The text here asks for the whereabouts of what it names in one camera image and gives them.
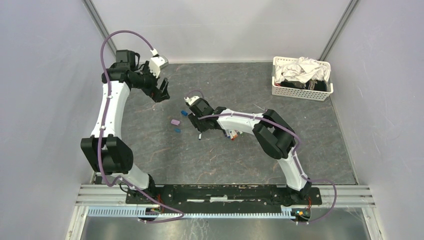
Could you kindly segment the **pink highlighter cap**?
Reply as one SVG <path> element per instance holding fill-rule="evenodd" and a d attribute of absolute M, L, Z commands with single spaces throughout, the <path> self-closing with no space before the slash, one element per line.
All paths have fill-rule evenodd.
<path fill-rule="evenodd" d="M 171 123 L 172 125 L 179 126 L 181 122 L 180 122 L 179 120 L 172 119 L 170 123 Z"/>

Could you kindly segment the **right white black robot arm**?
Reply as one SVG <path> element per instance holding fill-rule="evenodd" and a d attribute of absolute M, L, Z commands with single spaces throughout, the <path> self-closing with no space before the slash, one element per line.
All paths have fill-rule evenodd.
<path fill-rule="evenodd" d="M 296 152 L 300 139 L 276 111 L 268 109 L 264 113 L 244 113 L 226 107 L 212 108 L 199 96 L 185 97 L 184 101 L 191 111 L 188 118 L 200 133 L 221 130 L 232 140 L 239 133 L 255 136 L 262 150 L 280 165 L 289 199 L 295 204 L 302 204 L 309 198 L 312 184 Z"/>

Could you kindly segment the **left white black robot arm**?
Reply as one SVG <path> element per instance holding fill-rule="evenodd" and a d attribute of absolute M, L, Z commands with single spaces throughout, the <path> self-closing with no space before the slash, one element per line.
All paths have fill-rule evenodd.
<path fill-rule="evenodd" d="M 134 163 L 134 154 L 122 140 L 122 120 L 127 98 L 132 89 L 141 90 L 155 103 L 170 98 L 169 81 L 158 84 L 161 70 L 169 63 L 158 51 L 151 49 L 152 57 L 140 64 L 140 55 L 131 50 L 118 50 L 116 60 L 101 75 L 102 101 L 96 124 L 90 137 L 82 138 L 81 150 L 90 166 L 103 177 L 113 176 L 112 185 L 125 182 L 130 189 L 138 190 L 145 204 L 153 203 L 157 190 L 152 177 Z"/>

